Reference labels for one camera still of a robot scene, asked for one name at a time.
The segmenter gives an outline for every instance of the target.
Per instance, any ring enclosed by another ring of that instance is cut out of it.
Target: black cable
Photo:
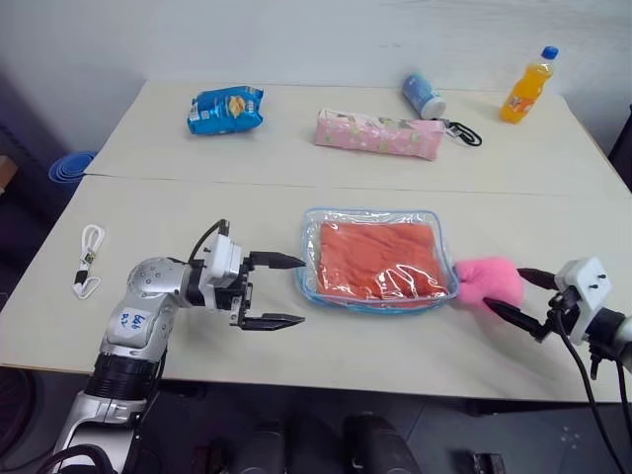
[[[160,385],[160,380],[162,380],[162,373],[165,371],[165,362],[167,361],[167,347],[165,346],[165,350],[163,351],[160,357],[160,365],[158,366],[158,370],[156,375],[154,376],[154,383],[150,390],[150,396],[155,398],[158,396],[158,386]]]
[[[630,402],[628,402],[628,394],[625,389],[625,374],[623,373],[623,365],[620,360],[616,362],[616,372],[619,375],[619,392],[621,393],[621,409],[623,410],[625,428],[628,432],[628,436],[630,436],[630,443],[632,443],[632,416],[630,416]]]
[[[217,222],[211,225],[208,228],[208,230],[206,230],[206,232],[202,234],[202,236],[199,238],[199,240],[197,240],[196,244],[194,245],[194,249],[191,250],[191,254],[189,255],[189,260],[188,260],[189,265],[192,264],[193,261],[196,259],[196,254],[198,253],[198,250],[199,250],[199,247],[201,247],[201,244],[203,244],[204,241],[208,238],[208,236],[217,229],[219,229],[219,233],[221,235],[228,235],[228,221],[226,219],[219,219]]]
[[[13,466],[13,467],[4,467],[4,466],[2,466],[2,468],[0,468],[0,473],[3,473],[3,472],[15,472],[15,471],[19,471],[20,469],[24,469],[25,467],[30,466],[34,462],[38,462],[40,459],[43,459],[44,457],[48,456],[54,450],[54,448],[55,448],[55,445],[51,446],[49,449],[44,451],[42,454],[38,454],[36,457],[33,457],[33,458],[29,459],[28,461],[23,462],[22,464],[19,464],[17,466]]]
[[[569,337],[566,335],[564,326],[562,326],[562,317],[560,316],[560,311],[553,311],[553,323],[555,324],[555,329],[557,333],[562,338],[562,342],[564,343],[564,346],[566,346],[566,349],[569,350],[569,353],[571,353],[573,360],[575,361],[578,369],[580,370],[580,375],[582,376],[582,381],[584,382],[584,388],[586,389],[586,395],[588,396],[589,403],[591,405],[592,415],[594,416],[594,421],[596,422],[596,426],[599,428],[599,433],[601,434],[601,437],[603,438],[605,447],[607,447],[608,452],[610,453],[610,456],[612,457],[612,460],[616,464],[616,467],[618,468],[619,472],[621,474],[627,474],[625,469],[623,469],[623,464],[621,464],[619,457],[616,455],[614,447],[612,446],[612,442],[610,441],[610,438],[608,437],[608,433],[605,430],[605,426],[603,425],[603,420],[601,419],[601,415],[599,414],[599,411],[596,407],[596,401],[594,400],[593,389],[591,388],[591,381],[589,379],[588,373],[586,372],[586,368],[584,367],[584,363],[582,362],[580,355],[577,354],[577,351],[575,351],[575,348],[571,344]]]
[[[469,126],[465,126],[459,121],[451,121],[449,128],[456,138],[460,138],[466,145],[481,146],[483,138]]]
[[[53,467],[71,457],[88,456],[99,474],[117,474],[106,452],[95,444],[78,444],[54,453],[39,467],[37,474],[47,474]]]

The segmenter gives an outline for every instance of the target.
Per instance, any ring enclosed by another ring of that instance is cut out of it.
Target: orange juice bottle
[[[555,46],[546,46],[535,61],[526,66],[522,79],[517,81],[510,96],[501,108],[501,119],[518,123],[528,114],[544,89],[544,83],[553,75],[553,60],[557,56]]]

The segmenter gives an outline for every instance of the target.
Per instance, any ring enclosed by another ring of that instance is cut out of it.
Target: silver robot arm
[[[203,248],[204,258],[196,259],[214,230],[217,234]],[[77,394],[53,456],[43,468],[63,472],[73,466],[77,472],[79,466],[86,466],[86,472],[95,472],[98,463],[87,455],[58,460],[73,453],[69,448],[85,445],[97,446],[94,450],[103,463],[118,474],[131,468],[130,454],[156,394],[179,308],[225,311],[230,324],[243,330],[273,331],[302,322],[303,318],[285,314],[248,316],[252,297],[248,273],[255,266],[291,269],[304,264],[275,252],[252,252],[242,261],[241,247],[230,240],[228,222],[222,219],[204,234],[187,262],[153,258],[137,265],[127,279],[125,297],[110,317],[95,371],[86,389]]]

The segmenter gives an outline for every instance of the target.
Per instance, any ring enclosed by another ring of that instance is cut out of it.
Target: blue can
[[[445,112],[445,101],[421,74],[411,74],[402,84],[402,94],[424,120],[440,118]]]

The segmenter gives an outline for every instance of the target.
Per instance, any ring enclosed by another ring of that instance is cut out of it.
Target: robotic arm
[[[619,361],[632,372],[632,317],[603,306],[611,284],[598,258],[569,262],[556,275],[536,269],[518,269],[518,273],[537,286],[556,291],[549,301],[546,322],[540,324],[504,301],[485,298],[490,309],[537,342],[551,332],[568,336],[575,345],[588,341],[593,380],[603,359]]]
[[[203,259],[196,259],[199,247],[215,230],[202,250]],[[153,258],[131,271],[125,297],[102,339],[95,371],[77,394],[53,456],[40,472],[101,472],[106,466],[108,474],[120,474],[133,465],[139,427],[162,376],[179,308],[204,306],[228,312],[230,324],[246,331],[274,331],[304,321],[288,314],[248,316],[253,288],[249,272],[256,266],[292,269],[305,264],[276,252],[252,252],[242,261],[241,247],[230,240],[228,231],[229,224],[222,219],[197,242],[187,262]]]

